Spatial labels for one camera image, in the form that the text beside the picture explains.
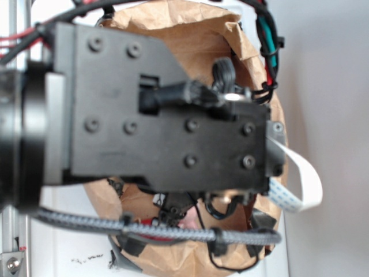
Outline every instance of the brown paper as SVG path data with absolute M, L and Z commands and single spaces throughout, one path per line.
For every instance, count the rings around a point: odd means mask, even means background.
M 105 21 L 103 25 L 163 40 L 187 74 L 207 85 L 213 82 L 214 60 L 231 57 L 236 69 L 237 83 L 252 89 L 261 89 L 266 73 L 258 51 L 240 29 L 239 20 L 240 16 L 237 14 L 203 3 L 158 0 L 116 12 L 114 18 Z M 283 110 L 275 94 L 270 106 L 272 120 L 284 124 Z M 286 178 L 287 167 L 279 181 L 286 184 Z M 121 204 L 112 188 L 109 192 L 103 191 L 106 185 L 92 183 L 85 185 L 85 188 L 101 217 L 117 218 L 122 209 L 133 212 L 138 220 L 158 215 L 158 208 L 152 204 L 153 196 L 142 193 L 134 185 L 125 185 Z M 265 197 L 258 195 L 254 207 L 277 220 L 280 218 L 280 209 Z M 215 220 L 206 212 L 202 203 L 199 208 L 206 227 L 218 226 L 224 230 L 243 231 L 249 226 L 252 205 L 239 205 L 235 213 L 225 220 Z M 153 276 L 223 277 L 232 274 L 230 271 L 215 268 L 209 260 L 206 244 L 200 242 L 189 241 L 173 246 L 148 245 L 139 257 L 124 251 L 122 254 L 142 268 L 143 273 Z M 259 256 L 262 259 L 264 255 L 263 249 Z M 215 261 L 225 267 L 244 268 L 252 265 L 255 258 L 250 258 L 244 245 L 231 245 L 228 247 L 228 254 L 216 258 Z

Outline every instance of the white flat cable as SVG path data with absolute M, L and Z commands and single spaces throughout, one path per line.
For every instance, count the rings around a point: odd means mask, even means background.
M 285 186 L 271 178 L 268 198 L 285 211 L 300 212 L 320 205 L 323 199 L 322 182 L 315 168 L 302 156 L 288 149 L 271 137 L 268 140 L 281 148 L 297 165 L 302 187 L 302 200 L 297 198 Z

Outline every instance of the bolt head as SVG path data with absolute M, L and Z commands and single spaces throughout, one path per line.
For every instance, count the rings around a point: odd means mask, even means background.
M 187 155 L 184 159 L 184 165 L 188 168 L 192 168 L 196 165 L 197 158 L 193 155 Z
M 88 40 L 88 46 L 93 52 L 100 52 L 103 49 L 103 40 L 99 36 L 91 36 Z
M 6 263 L 6 267 L 11 273 L 17 272 L 19 270 L 20 265 L 21 263 L 19 262 L 19 260 L 14 257 L 10 258 L 9 261 L 7 261 Z
M 139 58 L 142 54 L 142 47 L 138 42 L 128 44 L 127 54 L 131 58 Z
M 253 169 L 255 167 L 255 158 L 251 155 L 247 155 L 242 160 L 242 165 L 246 169 Z
M 281 122 L 275 122 L 273 124 L 273 131 L 275 131 L 276 133 L 283 132 L 283 124 Z
M 137 131 L 137 123 L 133 121 L 127 121 L 124 126 L 123 130 L 126 134 L 134 134 Z
M 256 127 L 253 123 L 249 122 L 242 126 L 242 133 L 245 136 L 251 135 L 255 131 Z
M 189 132 L 195 132 L 199 128 L 199 123 L 196 120 L 190 119 L 186 122 L 186 129 Z
M 85 129 L 89 133 L 96 133 L 100 129 L 99 120 L 95 117 L 86 118 Z

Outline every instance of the gray braided cable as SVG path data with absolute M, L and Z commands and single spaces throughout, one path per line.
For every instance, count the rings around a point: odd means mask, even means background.
M 129 234 L 175 239 L 181 241 L 210 242 L 216 240 L 214 230 L 193 230 L 173 227 L 156 227 L 138 223 L 126 224 L 124 221 L 91 218 L 64 214 L 41 208 L 37 217 L 48 224 L 81 231 L 92 231 L 112 235 Z M 222 240 L 226 244 L 271 245 L 281 241 L 281 236 L 273 230 L 251 230 L 247 232 L 222 231 Z

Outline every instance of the white wall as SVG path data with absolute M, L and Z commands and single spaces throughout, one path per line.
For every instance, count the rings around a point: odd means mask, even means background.
M 286 215 L 290 276 L 368 276 L 369 2 L 270 0 L 270 8 L 286 37 L 278 92 L 290 147 L 324 189 L 320 207 Z

